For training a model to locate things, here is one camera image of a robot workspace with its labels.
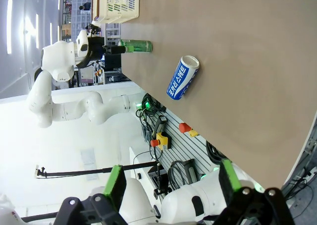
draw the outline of black cable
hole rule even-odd
[[[149,148],[150,148],[149,151],[150,151],[150,155],[151,155],[152,159],[158,161],[162,157],[163,151],[161,151],[161,154],[159,156],[157,156],[156,148],[154,147],[153,148],[154,156],[152,154],[151,140],[153,139],[153,136],[152,136],[153,128],[152,127],[154,126],[154,122],[153,122],[151,116],[148,116],[147,114],[145,114],[145,112],[146,112],[146,109],[143,109],[143,110],[138,109],[135,112],[135,116],[139,118],[140,123],[142,125],[142,133],[144,135],[145,141],[148,142],[148,144],[149,144]]]
[[[91,64],[87,65],[87,67],[88,67],[88,66],[91,66],[91,65],[93,65],[93,64],[95,64],[95,62],[93,62],[93,63],[91,63]]]
[[[216,147],[214,147],[210,142],[206,141],[206,149],[209,159],[212,163],[215,165],[219,165],[221,163],[221,160],[227,159],[227,157],[217,150]]]
[[[285,198],[285,200],[290,200],[292,198],[294,198],[299,192],[301,192],[304,188],[306,188],[306,186],[304,187],[300,187],[301,185],[298,185],[297,187],[299,187],[300,189],[291,193],[287,198]]]
[[[298,180],[296,180],[296,183],[294,184],[294,186],[290,189],[290,191],[288,191],[288,193],[285,195],[285,199],[286,200],[290,200],[291,198],[293,198],[296,194],[298,194],[303,188],[300,188],[299,190],[295,191],[295,189],[297,189],[302,182],[306,182],[306,180],[304,179],[304,177],[307,175],[307,170],[304,167],[304,174],[302,175],[302,177],[300,177]]]
[[[65,178],[65,177],[74,177],[74,176],[79,176],[78,175],[64,175],[64,176],[55,176],[55,177],[37,177],[36,179],[56,179],[56,178]]]
[[[313,190],[309,185],[306,185],[306,187],[309,187],[309,188],[311,189],[311,191],[312,191],[312,198],[311,198],[311,200],[309,201],[308,205],[302,210],[302,212],[301,212],[299,215],[295,216],[293,219],[296,219],[296,218],[298,218],[300,215],[302,215],[302,214],[304,213],[304,211],[309,207],[309,205],[310,205],[310,204],[312,203],[312,201],[313,201],[313,198],[314,198],[314,190]]]
[[[139,156],[139,155],[141,155],[141,154],[143,154],[143,153],[147,153],[147,152],[141,152],[141,153],[137,154],[137,155],[133,158],[133,165],[134,165],[134,160],[137,158],[137,156]]]
[[[139,169],[145,167],[152,167],[155,166],[156,162],[145,162],[133,165],[126,165],[122,166],[123,170],[130,170],[130,169]],[[97,174],[97,173],[110,173],[112,168],[103,168],[103,169],[92,169],[92,170],[80,170],[80,171],[68,171],[68,172],[54,172],[54,173],[47,173],[44,171],[45,168],[42,168],[42,171],[38,169],[37,176],[44,176],[45,178],[63,178],[63,177],[70,177],[70,176],[78,176],[78,175],[85,175],[85,174]]]
[[[166,107],[154,99],[150,94],[146,93],[142,100],[142,110],[144,110],[144,113],[147,116],[154,116],[158,111],[165,112]]]
[[[173,190],[179,189],[180,185],[177,183],[176,178],[175,178],[175,174],[174,174],[174,169],[180,174],[181,180],[182,180],[182,185],[185,185],[185,179],[184,176],[182,174],[182,171],[180,170],[180,168],[178,167],[178,164],[182,164],[182,161],[174,161],[172,162],[172,164],[170,165],[170,168],[167,171],[167,177],[168,180],[170,182],[170,185],[172,187]]]
[[[53,219],[53,218],[56,218],[56,216],[57,216],[57,212],[49,213],[49,214],[40,214],[40,215],[28,216],[28,217],[23,217],[21,219],[25,223],[29,223],[29,222],[37,221],[37,220]]]

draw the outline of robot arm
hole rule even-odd
[[[80,118],[85,112],[89,121],[104,123],[117,113],[135,112],[135,104],[141,102],[142,94],[113,97],[105,104],[101,95],[90,92],[79,101],[55,104],[52,101],[52,78],[65,82],[72,78],[75,65],[75,50],[79,58],[89,53],[88,37],[82,30],[74,43],[64,41],[42,49],[42,72],[37,77],[27,98],[29,109],[35,113],[40,127],[49,127],[53,121],[68,121]]]
[[[66,198],[54,224],[70,225],[75,222],[79,225],[87,225],[99,220],[103,221],[103,224],[110,222],[109,224],[118,225],[127,223],[189,225],[196,224],[208,216],[217,215],[214,216],[216,217],[214,224],[217,225],[237,225],[244,218],[255,218],[262,225],[294,225],[279,189],[270,188],[264,193],[258,193],[245,186],[254,183],[252,179],[249,180],[250,178],[237,166],[233,165],[231,168],[233,170],[227,170],[228,177],[225,180],[219,177],[220,174],[224,175],[220,166],[219,170],[206,175],[201,181],[184,185],[169,193],[163,199],[161,217],[157,218],[140,182],[134,178],[126,180],[121,167],[120,172],[112,170],[116,177],[112,176],[111,172],[110,183],[107,184],[110,185],[111,191],[107,186],[105,190],[102,187],[96,188],[94,193],[82,202],[78,198]],[[239,181],[238,187],[234,186],[237,190],[230,190],[228,186],[224,186],[228,181],[235,180]],[[1,203],[0,223],[25,224],[12,208],[1,206]]]

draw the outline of red button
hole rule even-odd
[[[151,140],[151,146],[156,147],[159,145],[159,140]]]
[[[190,130],[192,130],[192,128],[184,122],[179,124],[178,129],[181,133],[189,132]]]

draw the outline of green bottle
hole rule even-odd
[[[150,41],[120,39],[118,46],[125,46],[126,53],[145,52],[150,53],[153,50],[153,44]]]

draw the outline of table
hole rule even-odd
[[[317,0],[140,0],[123,73],[263,187],[281,187],[317,109]],[[180,101],[166,89],[184,55],[200,71]]]

